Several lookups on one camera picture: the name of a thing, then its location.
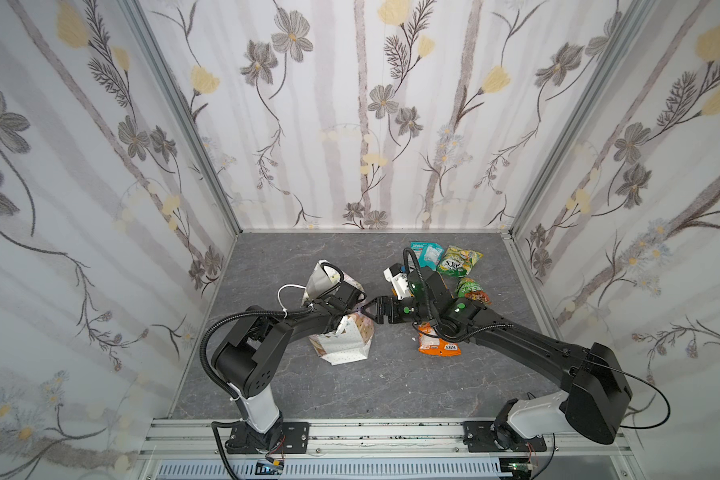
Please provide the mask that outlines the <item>white cartoon paper gift bag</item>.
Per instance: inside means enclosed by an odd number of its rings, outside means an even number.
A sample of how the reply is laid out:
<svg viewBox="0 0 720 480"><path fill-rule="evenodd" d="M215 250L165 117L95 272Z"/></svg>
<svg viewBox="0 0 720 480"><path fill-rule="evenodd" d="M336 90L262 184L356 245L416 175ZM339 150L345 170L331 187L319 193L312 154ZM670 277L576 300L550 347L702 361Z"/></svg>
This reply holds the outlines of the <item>white cartoon paper gift bag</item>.
<svg viewBox="0 0 720 480"><path fill-rule="evenodd" d="M285 289L302 290L302 305L307 306L308 303L316 300L319 294L327 292L331 287L335 287L335 290L328 297L333 299L342 286L351 286L359 293L355 305L346 307L338 319L330 320L325 333L308 336L316 354L333 366L359 362L369 357L374 327L372 320L359 312L359 304L365 300L362 285L338 267L329 266L327 260L319 260L307 285L288 283L277 290L279 306L286 316L290 317L292 313L281 299Z"/></svg>

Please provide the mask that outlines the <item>orange snack bag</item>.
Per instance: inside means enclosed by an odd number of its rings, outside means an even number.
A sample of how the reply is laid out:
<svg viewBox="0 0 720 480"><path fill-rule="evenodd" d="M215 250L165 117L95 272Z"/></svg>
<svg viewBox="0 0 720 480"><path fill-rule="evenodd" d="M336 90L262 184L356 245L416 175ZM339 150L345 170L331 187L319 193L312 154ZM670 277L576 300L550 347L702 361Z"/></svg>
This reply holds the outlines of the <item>orange snack bag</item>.
<svg viewBox="0 0 720 480"><path fill-rule="evenodd" d="M455 357L461 355L459 345L440 338L429 323L415 326L415 329L418 333L418 351L420 353L436 357Z"/></svg>

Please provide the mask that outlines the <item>teal snack packet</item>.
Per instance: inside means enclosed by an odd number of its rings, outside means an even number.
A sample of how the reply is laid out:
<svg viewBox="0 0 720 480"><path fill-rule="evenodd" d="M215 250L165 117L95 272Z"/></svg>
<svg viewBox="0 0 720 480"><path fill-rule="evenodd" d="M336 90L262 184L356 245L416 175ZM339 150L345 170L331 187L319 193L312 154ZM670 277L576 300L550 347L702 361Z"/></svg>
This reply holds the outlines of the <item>teal snack packet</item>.
<svg viewBox="0 0 720 480"><path fill-rule="evenodd" d="M410 243L420 266L436 270L442 259L445 248L433 242L414 241Z"/></svg>

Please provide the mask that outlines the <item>green yellow snack bag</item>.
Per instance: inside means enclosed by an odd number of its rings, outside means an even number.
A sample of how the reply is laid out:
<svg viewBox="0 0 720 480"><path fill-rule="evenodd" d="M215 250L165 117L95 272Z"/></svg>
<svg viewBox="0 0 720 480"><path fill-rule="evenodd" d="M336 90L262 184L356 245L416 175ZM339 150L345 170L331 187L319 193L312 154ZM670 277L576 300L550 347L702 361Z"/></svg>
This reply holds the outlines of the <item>green yellow snack bag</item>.
<svg viewBox="0 0 720 480"><path fill-rule="evenodd" d="M440 259L436 271L444 276L462 278L483 258L481 252L449 246Z"/></svg>

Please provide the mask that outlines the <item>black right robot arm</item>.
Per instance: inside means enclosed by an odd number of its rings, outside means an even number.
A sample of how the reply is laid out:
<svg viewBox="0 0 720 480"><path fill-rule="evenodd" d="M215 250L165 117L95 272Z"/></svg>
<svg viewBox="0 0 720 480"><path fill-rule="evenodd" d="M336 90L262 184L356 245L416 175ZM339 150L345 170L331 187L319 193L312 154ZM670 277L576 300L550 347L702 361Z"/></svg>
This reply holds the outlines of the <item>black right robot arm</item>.
<svg viewBox="0 0 720 480"><path fill-rule="evenodd" d="M609 347L584 347L543 335L480 300L453 296L439 274L431 269L425 273L423 279L409 281L408 296L376 297L362 313L378 324L433 320L433 338L490 348L558 388L530 400L508 400L488 429L490 443L514 450L538 436L566 432L601 445L615 441L633 393Z"/></svg>

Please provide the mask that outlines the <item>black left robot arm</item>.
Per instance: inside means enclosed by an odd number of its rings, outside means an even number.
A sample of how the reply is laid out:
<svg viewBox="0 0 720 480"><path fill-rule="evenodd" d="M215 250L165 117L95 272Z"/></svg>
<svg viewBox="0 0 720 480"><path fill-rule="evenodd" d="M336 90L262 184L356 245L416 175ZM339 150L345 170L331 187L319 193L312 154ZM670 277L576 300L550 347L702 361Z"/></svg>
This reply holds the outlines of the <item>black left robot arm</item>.
<svg viewBox="0 0 720 480"><path fill-rule="evenodd" d="M207 377L228 394L241 419L233 422L227 444L240 450L271 451L281 441L283 416L270 384L287 347L338 327L365 293L341 281L305 306L290 311L251 306L228 315L203 334L199 347Z"/></svg>

